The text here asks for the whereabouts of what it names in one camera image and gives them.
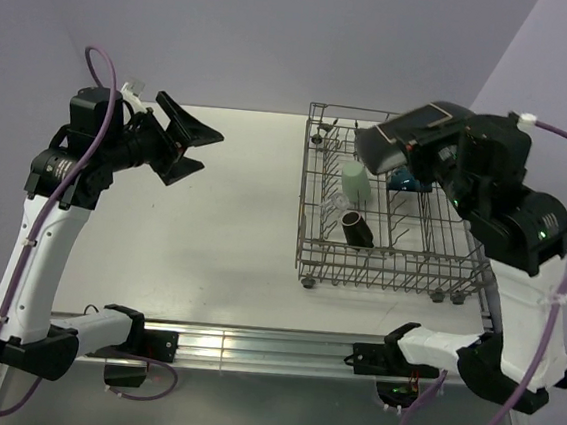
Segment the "blue bowl with tan interior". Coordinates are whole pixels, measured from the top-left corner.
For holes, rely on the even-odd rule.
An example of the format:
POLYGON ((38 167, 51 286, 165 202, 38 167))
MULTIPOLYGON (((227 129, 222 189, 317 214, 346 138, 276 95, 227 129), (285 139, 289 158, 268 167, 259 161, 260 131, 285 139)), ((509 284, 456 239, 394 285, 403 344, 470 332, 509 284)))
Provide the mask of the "blue bowl with tan interior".
POLYGON ((416 179, 407 168, 398 168, 389 177, 386 189, 389 191, 410 193, 431 193, 433 186, 431 183, 422 183, 416 179))

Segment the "black square floral plate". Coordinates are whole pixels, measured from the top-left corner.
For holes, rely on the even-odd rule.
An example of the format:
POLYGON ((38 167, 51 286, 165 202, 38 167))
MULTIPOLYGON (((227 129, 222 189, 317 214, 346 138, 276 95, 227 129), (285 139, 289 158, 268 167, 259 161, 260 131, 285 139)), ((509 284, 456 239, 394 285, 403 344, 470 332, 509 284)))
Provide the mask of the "black square floral plate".
POLYGON ((406 146, 453 126, 474 112, 446 101, 433 101, 385 122, 355 132, 358 161, 373 175, 392 172, 410 162, 406 146))

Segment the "light green cup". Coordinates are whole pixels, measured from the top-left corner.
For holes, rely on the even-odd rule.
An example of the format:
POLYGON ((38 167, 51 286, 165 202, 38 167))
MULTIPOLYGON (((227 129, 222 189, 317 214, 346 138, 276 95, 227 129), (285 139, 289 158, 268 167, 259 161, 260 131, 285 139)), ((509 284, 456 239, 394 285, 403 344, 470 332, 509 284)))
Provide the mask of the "light green cup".
POLYGON ((344 195, 352 203, 369 202, 372 192, 367 170, 358 161, 348 161, 342 167, 341 181, 344 195))

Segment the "dark brown mug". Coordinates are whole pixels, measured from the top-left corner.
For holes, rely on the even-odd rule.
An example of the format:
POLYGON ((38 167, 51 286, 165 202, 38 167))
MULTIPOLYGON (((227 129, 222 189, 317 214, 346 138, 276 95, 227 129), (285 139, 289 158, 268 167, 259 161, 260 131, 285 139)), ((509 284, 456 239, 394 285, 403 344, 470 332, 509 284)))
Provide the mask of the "dark brown mug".
POLYGON ((341 217, 341 224, 346 242, 351 248, 367 250, 375 247, 374 235, 359 212, 346 212, 341 217))

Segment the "clear drinking glass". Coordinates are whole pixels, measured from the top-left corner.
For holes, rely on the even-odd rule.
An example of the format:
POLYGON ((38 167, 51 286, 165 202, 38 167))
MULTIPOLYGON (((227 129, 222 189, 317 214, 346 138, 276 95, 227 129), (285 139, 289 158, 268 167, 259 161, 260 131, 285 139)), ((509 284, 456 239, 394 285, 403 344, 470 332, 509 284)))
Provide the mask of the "clear drinking glass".
POLYGON ((331 194, 329 197, 325 198, 319 204, 320 215, 325 218, 329 218, 335 212, 337 214, 342 214, 350 208, 351 202, 344 193, 331 194))

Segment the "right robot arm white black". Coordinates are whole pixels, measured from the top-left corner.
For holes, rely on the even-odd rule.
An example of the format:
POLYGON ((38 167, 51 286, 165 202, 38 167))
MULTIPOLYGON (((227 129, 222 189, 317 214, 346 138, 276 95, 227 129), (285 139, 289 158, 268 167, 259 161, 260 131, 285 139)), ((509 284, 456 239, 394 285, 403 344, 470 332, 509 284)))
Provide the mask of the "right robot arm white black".
POLYGON ((534 119, 472 113, 411 130, 413 174, 440 185, 482 245, 497 283, 501 327, 460 335, 408 323, 386 337, 395 374, 453 372, 484 400, 524 414, 567 387, 561 304, 567 296, 567 210, 524 183, 534 119))

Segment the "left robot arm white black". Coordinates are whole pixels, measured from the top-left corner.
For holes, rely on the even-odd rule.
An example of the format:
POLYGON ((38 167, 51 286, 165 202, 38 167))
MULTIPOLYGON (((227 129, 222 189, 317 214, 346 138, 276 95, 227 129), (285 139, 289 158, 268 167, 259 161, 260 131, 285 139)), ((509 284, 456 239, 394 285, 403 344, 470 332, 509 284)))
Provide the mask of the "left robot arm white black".
POLYGON ((70 119, 32 160, 23 219, 0 283, 0 363, 48 381, 61 378, 77 357, 113 348, 134 357, 146 342, 143 313, 109 304, 97 313, 51 319, 68 257, 113 175, 147 165, 165 185, 202 170, 189 148, 224 140, 158 92, 169 119, 119 91, 88 87, 70 100, 70 119))

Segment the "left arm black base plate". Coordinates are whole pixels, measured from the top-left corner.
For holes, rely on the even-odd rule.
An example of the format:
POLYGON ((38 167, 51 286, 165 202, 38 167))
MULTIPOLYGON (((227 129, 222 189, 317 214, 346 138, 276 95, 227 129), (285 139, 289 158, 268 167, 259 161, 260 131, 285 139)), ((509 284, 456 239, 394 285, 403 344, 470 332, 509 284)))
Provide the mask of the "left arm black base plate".
POLYGON ((104 383, 110 387, 138 390, 150 383, 169 394, 178 385, 177 373, 170 366, 178 340, 174 331, 147 330, 134 350, 107 347, 87 354, 86 358, 104 360, 104 383))

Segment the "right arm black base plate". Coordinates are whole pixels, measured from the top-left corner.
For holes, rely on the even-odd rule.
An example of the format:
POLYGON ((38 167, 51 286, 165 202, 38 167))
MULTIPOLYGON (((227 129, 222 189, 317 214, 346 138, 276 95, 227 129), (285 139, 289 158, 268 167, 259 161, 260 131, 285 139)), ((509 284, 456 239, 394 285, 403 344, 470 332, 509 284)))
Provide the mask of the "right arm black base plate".
POLYGON ((398 382, 386 380, 375 384, 381 407, 396 411, 409 408, 420 396, 420 380, 439 377, 437 369, 408 364, 382 343, 354 343, 351 354, 343 359, 343 363, 352 368, 356 375, 400 377, 398 382))

